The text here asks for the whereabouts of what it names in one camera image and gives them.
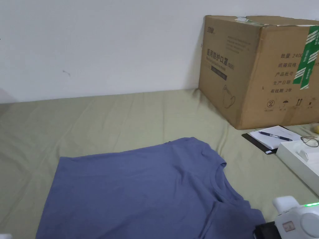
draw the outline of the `blue pen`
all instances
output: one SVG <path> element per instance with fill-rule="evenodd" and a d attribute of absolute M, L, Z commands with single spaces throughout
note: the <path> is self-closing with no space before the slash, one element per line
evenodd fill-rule
<path fill-rule="evenodd" d="M 275 134 L 270 134 L 270 133 L 266 133 L 266 132 L 262 132 L 262 131 L 259 131 L 259 133 L 263 134 L 263 135 L 270 136 L 270 137 L 274 137 L 274 138 L 277 138 L 277 139 L 282 139 L 282 140 L 286 140 L 286 141 L 292 141 L 292 139 L 289 139 L 289 138 L 286 138 L 286 137 L 282 137 L 282 136 L 279 136 L 279 135 L 275 135 Z"/>

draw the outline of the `yellow object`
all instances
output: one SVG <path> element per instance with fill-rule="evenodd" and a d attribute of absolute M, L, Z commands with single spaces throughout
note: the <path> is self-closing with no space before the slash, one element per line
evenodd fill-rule
<path fill-rule="evenodd" d="M 319 134 L 319 125 L 314 127 L 314 132 L 315 132 L 316 134 Z"/>

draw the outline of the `cardboard box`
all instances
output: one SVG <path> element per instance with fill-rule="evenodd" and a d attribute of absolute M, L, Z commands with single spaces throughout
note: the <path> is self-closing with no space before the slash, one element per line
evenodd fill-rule
<path fill-rule="evenodd" d="M 199 89 L 236 129 L 318 122 L 318 25 L 206 16 Z"/>

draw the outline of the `eyeglasses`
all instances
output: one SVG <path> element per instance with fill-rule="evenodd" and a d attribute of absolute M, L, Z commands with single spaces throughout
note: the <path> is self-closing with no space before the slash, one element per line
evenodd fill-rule
<path fill-rule="evenodd" d="M 300 138 L 309 147 L 315 148 L 319 146 L 319 136 L 303 136 Z"/>

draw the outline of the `green light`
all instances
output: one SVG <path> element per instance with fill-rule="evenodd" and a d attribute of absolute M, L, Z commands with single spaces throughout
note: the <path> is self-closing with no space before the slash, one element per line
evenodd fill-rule
<path fill-rule="evenodd" d="M 315 205 L 319 205 L 319 202 L 315 202 L 315 203 L 310 203 L 310 204 L 306 204 L 305 206 L 315 206 Z"/>

